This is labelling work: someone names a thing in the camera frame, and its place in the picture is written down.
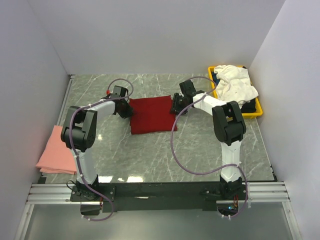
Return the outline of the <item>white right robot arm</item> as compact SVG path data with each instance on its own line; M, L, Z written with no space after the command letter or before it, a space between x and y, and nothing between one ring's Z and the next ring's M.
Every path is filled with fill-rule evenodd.
M217 171L220 172L219 193L222 198L230 200L241 188L245 175L240 169L240 148L246 124L236 101L225 102L210 95L209 92L196 90L192 79L179 84L180 93L173 95L171 112L176 115L170 134L170 148L176 163L186 172L193 175L204 176ZM196 108L210 116L213 120L215 137L221 143L222 166L209 172L193 172L185 168L178 160L174 145L174 131L178 119L186 114L189 108Z

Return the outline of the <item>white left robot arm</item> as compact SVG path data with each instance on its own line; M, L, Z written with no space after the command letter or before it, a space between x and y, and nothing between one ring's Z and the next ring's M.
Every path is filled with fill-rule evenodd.
M116 85L98 102L81 107L73 105L67 111L60 138L73 153L77 170L75 184L77 189L82 189L82 195L88 201L94 201L100 195L99 177L91 151L96 140L98 121L111 115L130 118L133 108L128 100L132 93Z

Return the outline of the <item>red t shirt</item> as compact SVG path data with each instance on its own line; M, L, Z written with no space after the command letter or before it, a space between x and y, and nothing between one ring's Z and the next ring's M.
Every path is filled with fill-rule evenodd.
M171 113L172 103L173 100L169 95L131 98L129 100L129 105L133 108L133 115L130 117L131 134L176 131L177 127L173 126L176 115Z

